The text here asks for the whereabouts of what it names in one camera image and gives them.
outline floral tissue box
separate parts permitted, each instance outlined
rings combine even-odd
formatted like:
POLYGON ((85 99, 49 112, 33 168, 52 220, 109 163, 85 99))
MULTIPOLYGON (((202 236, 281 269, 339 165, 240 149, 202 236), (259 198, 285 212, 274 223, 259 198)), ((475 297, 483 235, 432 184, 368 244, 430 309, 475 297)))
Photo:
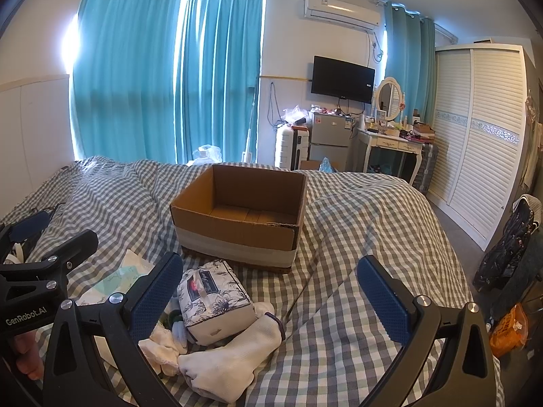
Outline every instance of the floral tissue box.
POLYGON ((237 334, 256 321, 251 298, 224 260, 185 271, 177 295, 185 327, 202 346, 237 334))

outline hand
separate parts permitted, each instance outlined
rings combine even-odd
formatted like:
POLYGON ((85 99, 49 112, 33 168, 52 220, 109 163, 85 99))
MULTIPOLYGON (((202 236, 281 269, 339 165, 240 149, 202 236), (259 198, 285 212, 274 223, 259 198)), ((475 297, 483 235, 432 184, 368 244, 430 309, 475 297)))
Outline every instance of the hand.
POLYGON ((36 381, 43 378, 43 362, 36 344, 36 333, 26 332, 15 337, 15 351, 21 356, 17 358, 19 371, 36 381))

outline blue gripper pad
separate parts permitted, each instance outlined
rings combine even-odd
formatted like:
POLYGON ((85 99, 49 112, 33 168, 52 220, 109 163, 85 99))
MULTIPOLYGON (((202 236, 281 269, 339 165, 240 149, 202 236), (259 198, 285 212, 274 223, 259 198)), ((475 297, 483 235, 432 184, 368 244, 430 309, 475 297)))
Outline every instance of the blue gripper pad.
POLYGON ((49 226, 51 216, 47 211, 40 211, 30 217, 21 220, 12 226, 10 239, 12 243, 23 243, 28 237, 32 237, 49 226))
POLYGON ((166 264, 153 278, 153 271, 148 277, 151 282, 143 295, 131 310, 128 330, 135 342, 149 338, 158 322, 158 318, 172 298, 183 276, 183 260, 178 254, 170 253, 166 264))
POLYGON ((377 271, 368 257, 359 260, 356 276, 358 284, 370 300, 389 338, 405 346, 411 338, 409 315, 386 279, 377 271))

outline cardboard box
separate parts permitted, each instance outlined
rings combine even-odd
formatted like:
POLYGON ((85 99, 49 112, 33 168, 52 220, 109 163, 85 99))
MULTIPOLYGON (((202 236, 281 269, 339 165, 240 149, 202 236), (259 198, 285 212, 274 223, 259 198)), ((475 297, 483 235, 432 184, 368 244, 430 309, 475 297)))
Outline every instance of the cardboard box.
POLYGON ((179 243, 288 272, 302 232, 306 188, 302 173, 213 165, 170 204, 179 243))
POLYGON ((185 327, 202 346, 235 335, 257 319, 251 298, 223 260, 185 271, 177 295, 185 327))

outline wardrobe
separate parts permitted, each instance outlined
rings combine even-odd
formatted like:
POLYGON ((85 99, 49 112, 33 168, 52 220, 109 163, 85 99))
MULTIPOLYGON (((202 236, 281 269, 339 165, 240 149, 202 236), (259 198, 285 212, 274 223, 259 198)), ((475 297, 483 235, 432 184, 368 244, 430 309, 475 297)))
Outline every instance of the wardrobe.
POLYGON ((526 100, 533 94, 539 111, 536 69, 521 46, 507 44, 438 47, 436 65, 439 153, 427 196, 485 250, 529 188, 535 125, 526 100))

